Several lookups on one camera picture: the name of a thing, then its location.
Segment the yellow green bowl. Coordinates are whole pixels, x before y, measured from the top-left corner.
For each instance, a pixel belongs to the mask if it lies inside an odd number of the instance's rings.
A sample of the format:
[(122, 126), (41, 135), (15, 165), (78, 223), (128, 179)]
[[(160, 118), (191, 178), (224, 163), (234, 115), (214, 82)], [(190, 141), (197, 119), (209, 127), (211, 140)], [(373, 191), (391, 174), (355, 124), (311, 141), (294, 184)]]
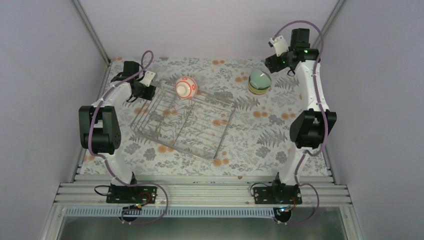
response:
[(257, 96), (261, 96), (261, 95), (266, 94), (269, 91), (269, 89), (270, 89), (270, 87), (265, 88), (265, 89), (256, 89), (256, 88), (254, 88), (250, 85), (248, 86), (249, 92), (254, 94), (254, 95), (257, 95)]

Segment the wire dish rack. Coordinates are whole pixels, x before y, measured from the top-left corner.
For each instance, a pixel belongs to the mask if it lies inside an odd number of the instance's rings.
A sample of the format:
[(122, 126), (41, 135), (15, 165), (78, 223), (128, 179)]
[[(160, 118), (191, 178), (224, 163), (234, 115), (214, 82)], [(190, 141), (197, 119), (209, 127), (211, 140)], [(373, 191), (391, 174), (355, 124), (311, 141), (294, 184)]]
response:
[(174, 85), (157, 85), (151, 101), (143, 103), (130, 128), (146, 140), (212, 162), (221, 150), (235, 103), (198, 91), (190, 99), (177, 96)]

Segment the red patterned white bowl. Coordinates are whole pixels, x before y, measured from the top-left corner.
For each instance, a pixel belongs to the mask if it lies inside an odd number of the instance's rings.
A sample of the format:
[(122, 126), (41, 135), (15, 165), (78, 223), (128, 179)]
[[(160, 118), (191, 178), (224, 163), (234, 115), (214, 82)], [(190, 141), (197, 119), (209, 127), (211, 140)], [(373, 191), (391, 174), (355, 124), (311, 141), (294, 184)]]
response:
[(176, 95), (183, 100), (193, 98), (198, 89), (196, 81), (189, 76), (180, 77), (174, 85)]

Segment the pale green bowl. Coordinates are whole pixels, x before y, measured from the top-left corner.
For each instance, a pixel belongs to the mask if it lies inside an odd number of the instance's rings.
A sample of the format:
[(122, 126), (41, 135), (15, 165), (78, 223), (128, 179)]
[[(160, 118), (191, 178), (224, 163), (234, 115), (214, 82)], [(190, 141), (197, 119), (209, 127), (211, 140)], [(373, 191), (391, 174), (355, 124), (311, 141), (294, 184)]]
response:
[(249, 75), (249, 82), (256, 88), (271, 86), (271, 77), (259, 68), (253, 68)]
[(265, 92), (265, 91), (268, 91), (268, 89), (270, 88), (271, 86), (269, 85), (269, 86), (266, 86), (266, 87), (262, 87), (262, 88), (256, 88), (256, 87), (254, 87), (253, 85), (252, 85), (252, 83), (249, 81), (248, 82), (248, 89), (250, 90), (250, 91), (252, 91), (252, 92)]

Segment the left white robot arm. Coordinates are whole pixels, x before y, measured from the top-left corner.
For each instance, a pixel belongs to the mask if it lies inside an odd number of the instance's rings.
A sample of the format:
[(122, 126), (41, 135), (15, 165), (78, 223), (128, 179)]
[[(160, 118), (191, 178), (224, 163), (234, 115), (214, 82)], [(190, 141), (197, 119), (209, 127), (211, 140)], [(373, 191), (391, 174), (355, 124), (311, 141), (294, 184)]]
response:
[(156, 93), (155, 72), (140, 63), (125, 61), (123, 70), (111, 79), (110, 88), (91, 105), (78, 110), (80, 143), (89, 153), (104, 161), (111, 184), (122, 186), (119, 196), (131, 203), (139, 197), (134, 172), (121, 153), (122, 133), (117, 111), (125, 102), (152, 100)]

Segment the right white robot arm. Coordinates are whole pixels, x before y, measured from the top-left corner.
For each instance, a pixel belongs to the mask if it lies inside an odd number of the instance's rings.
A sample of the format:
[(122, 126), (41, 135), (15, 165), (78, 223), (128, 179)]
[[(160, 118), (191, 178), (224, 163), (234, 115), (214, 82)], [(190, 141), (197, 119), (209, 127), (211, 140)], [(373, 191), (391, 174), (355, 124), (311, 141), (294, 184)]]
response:
[(320, 52), (311, 48), (310, 31), (296, 28), (291, 32), (290, 43), (280, 35), (269, 45), (275, 54), (265, 59), (271, 73), (289, 68), (302, 90), (302, 112), (291, 123), (289, 137), (292, 150), (282, 171), (271, 185), (271, 198), (278, 204), (300, 195), (299, 173), (306, 156), (317, 156), (323, 150), (328, 135), (336, 123), (337, 114), (326, 103), (320, 77)]

